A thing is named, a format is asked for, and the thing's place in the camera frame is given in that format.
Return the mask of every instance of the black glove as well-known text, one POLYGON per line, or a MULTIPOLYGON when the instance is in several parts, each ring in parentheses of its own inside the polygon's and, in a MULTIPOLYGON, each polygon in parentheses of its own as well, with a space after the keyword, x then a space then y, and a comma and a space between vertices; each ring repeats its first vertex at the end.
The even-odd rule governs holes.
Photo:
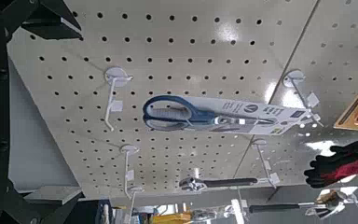
POLYGON ((316 161, 311 161, 311 170, 304 172, 308 178, 306 182, 313 188, 327 187, 339 180, 358 174, 358 141, 345 147, 330 147, 336 152, 331 157, 316 156, 316 161))

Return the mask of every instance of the scissors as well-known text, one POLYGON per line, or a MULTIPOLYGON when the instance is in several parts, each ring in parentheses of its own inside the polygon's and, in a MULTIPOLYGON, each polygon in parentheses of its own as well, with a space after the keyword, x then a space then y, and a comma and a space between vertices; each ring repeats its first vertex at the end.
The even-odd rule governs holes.
POLYGON ((232 116, 227 114, 217 114, 211 110, 201 110, 193 106, 189 101, 179 96, 160 95, 149 99, 143 108, 145 124, 159 131, 183 130, 189 126, 208 125, 273 125, 272 119, 258 119, 245 116, 232 116), (155 102, 174 102, 182 107, 180 108, 154 108, 155 102))

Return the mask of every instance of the blue scissors handle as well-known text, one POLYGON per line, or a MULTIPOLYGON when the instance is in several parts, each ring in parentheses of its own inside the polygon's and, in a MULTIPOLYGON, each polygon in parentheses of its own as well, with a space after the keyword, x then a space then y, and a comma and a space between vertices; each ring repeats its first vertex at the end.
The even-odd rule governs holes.
POLYGON ((199 110, 189 101, 179 96, 161 95, 149 99, 143 108, 144 122, 150 128, 160 131, 182 130, 189 125, 208 125, 216 117, 213 111, 199 110), (183 108, 152 108, 155 102, 175 102, 183 108), (168 126, 157 126, 153 121, 170 123, 168 126))

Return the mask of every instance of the white pegboard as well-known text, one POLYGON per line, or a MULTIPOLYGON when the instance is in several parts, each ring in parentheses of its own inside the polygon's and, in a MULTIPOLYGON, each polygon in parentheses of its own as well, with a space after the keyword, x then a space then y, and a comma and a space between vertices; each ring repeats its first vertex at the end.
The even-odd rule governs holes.
MULTIPOLYGON (((195 173, 213 179, 234 176, 252 136, 151 131, 142 121, 142 106, 160 94, 269 102, 316 3, 65 2, 82 26, 83 39, 46 41, 19 30, 9 53, 91 199, 123 196, 124 157, 118 151, 123 144, 141 149, 130 157, 130 169, 135 170, 133 184, 143 186, 144 194, 179 192, 178 181, 195 173), (123 67, 134 79, 115 89, 124 108, 111 114, 116 130, 110 133, 103 122, 108 96, 103 72, 113 65, 123 67)), ((322 2, 290 67, 305 72, 302 90, 321 97, 317 109, 325 123, 334 123, 358 91, 357 46, 358 1, 322 2), (332 76, 342 78, 333 81, 332 76), (342 93, 338 88, 332 91, 338 82, 346 84, 342 93)), ((299 102, 294 91, 280 86, 273 103, 288 105, 285 97, 291 104, 299 102)), ((330 132, 353 133, 331 131, 331 126, 308 128, 266 138, 265 157, 283 185, 304 183, 302 172, 315 155, 300 149, 306 140, 297 133, 309 132, 308 141, 332 138, 330 132)), ((237 176, 264 177, 257 157, 248 151, 237 176)))
MULTIPOLYGON (((307 124, 294 127, 282 136, 265 137, 266 157, 282 185, 304 184, 303 172, 320 154, 313 147, 347 145, 358 140, 358 132, 335 130, 333 125, 358 93, 358 1, 321 1, 288 70, 300 69, 306 79, 298 87, 304 94, 313 91, 320 104, 313 111, 321 115, 324 127, 307 124)), ((300 106, 294 89, 281 85, 272 103, 300 106)), ((249 154, 241 166, 257 158, 249 154)))

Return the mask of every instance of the hanging tool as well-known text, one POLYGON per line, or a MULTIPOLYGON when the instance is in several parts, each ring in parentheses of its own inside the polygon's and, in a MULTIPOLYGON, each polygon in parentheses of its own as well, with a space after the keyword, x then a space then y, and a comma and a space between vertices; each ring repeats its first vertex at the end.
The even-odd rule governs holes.
POLYGON ((195 177, 188 177, 179 182, 182 190, 200 191, 207 188, 222 188, 234 186, 252 186, 257 184, 256 178, 239 178, 239 179, 223 179, 223 180, 201 180, 195 177))
POLYGON ((315 215, 320 219, 325 219, 344 210, 346 203, 358 203, 356 196, 353 194, 355 190, 357 190, 356 187, 326 189, 321 192, 321 195, 315 203, 251 205, 249 206, 249 212, 284 212, 287 210, 308 208, 306 212, 307 216, 315 215), (345 193, 345 189, 352 189, 352 192, 345 193))
POLYGON ((310 162, 311 170, 304 172, 306 182, 313 188, 324 188, 351 175, 358 174, 358 141, 345 147, 332 146, 331 157, 316 156, 310 162))
POLYGON ((210 110, 198 109, 182 97, 170 95, 156 96, 145 103, 144 122, 150 128, 165 132, 183 130, 189 126, 219 124, 238 126, 247 124, 274 125, 276 123, 273 119, 216 114, 210 110), (173 102, 181 105, 181 107, 153 108, 152 104, 156 102, 173 102))

